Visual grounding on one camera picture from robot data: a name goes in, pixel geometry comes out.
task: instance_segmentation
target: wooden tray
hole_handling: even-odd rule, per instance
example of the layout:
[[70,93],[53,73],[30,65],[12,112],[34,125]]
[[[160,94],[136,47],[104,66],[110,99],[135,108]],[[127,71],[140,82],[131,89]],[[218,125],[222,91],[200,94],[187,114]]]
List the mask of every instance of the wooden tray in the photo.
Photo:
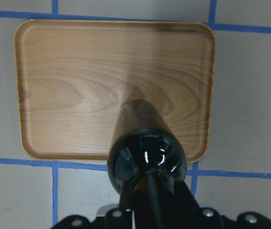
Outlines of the wooden tray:
[[47,21],[14,36],[21,142],[32,157],[106,160],[121,104],[153,103],[187,160],[208,148],[215,38],[200,23]]

